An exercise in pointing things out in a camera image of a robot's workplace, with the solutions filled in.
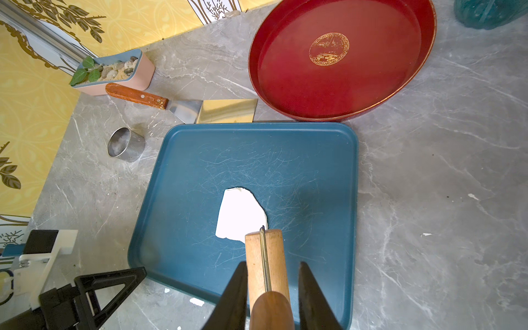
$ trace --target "metal wire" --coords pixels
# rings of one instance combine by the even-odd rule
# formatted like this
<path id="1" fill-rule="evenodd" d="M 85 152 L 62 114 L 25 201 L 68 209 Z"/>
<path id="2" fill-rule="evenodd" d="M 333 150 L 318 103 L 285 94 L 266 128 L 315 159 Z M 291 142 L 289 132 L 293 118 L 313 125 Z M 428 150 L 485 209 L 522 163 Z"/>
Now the metal wire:
<path id="1" fill-rule="evenodd" d="M 264 273 L 264 287 L 266 292 L 271 291 L 271 277 L 269 275 L 268 249 L 266 248 L 266 230 L 260 228 L 260 253 L 262 255 L 262 271 Z"/>

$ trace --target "stainless steel cup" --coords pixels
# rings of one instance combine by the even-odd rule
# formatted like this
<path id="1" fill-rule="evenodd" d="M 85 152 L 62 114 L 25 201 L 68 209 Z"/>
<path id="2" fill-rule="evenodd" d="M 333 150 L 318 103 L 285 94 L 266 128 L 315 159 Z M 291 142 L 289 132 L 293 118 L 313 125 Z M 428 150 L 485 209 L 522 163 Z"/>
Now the stainless steel cup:
<path id="1" fill-rule="evenodd" d="M 108 155 L 129 163 L 137 160 L 144 149 L 144 137 L 131 131 L 128 127 L 119 128 L 112 134 L 108 142 Z"/>

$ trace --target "wooden scraper handle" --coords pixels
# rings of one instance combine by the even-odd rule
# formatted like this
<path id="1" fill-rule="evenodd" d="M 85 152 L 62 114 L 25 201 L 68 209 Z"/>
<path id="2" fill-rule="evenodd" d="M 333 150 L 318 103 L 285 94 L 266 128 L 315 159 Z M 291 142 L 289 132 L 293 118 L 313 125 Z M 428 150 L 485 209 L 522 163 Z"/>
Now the wooden scraper handle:
<path id="1" fill-rule="evenodd" d="M 295 328 L 290 306 L 288 275 L 284 257 L 282 231 L 265 231 L 271 291 L 266 292 L 260 233 L 246 235 L 246 264 L 251 319 L 250 330 L 286 330 Z"/>
<path id="2" fill-rule="evenodd" d="M 165 110 L 168 104 L 168 99 L 164 97 L 122 86 L 113 82 L 106 85 L 106 93 L 118 99 L 143 104 L 161 110 Z"/>

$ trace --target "gold emblem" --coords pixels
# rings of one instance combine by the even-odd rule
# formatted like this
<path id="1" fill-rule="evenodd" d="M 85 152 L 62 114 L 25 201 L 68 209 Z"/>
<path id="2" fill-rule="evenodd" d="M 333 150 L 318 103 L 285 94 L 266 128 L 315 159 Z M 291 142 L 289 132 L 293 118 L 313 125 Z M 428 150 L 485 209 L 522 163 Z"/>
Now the gold emblem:
<path id="1" fill-rule="evenodd" d="M 332 32 L 317 38 L 310 47 L 310 59 L 323 67 L 336 64 L 345 57 L 350 44 L 341 33 Z"/>

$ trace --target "wooden tool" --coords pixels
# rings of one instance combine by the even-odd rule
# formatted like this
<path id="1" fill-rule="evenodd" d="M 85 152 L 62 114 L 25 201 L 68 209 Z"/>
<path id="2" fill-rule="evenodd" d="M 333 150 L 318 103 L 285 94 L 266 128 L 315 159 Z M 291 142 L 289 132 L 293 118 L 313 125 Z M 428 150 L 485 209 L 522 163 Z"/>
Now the wooden tool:
<path id="1" fill-rule="evenodd" d="M 282 231 L 246 235 L 250 330 L 293 330 Z"/>
<path id="2" fill-rule="evenodd" d="M 108 95 L 161 110 L 169 110 L 185 124 L 253 122 L 257 99 L 169 100 L 116 83 L 106 85 Z"/>

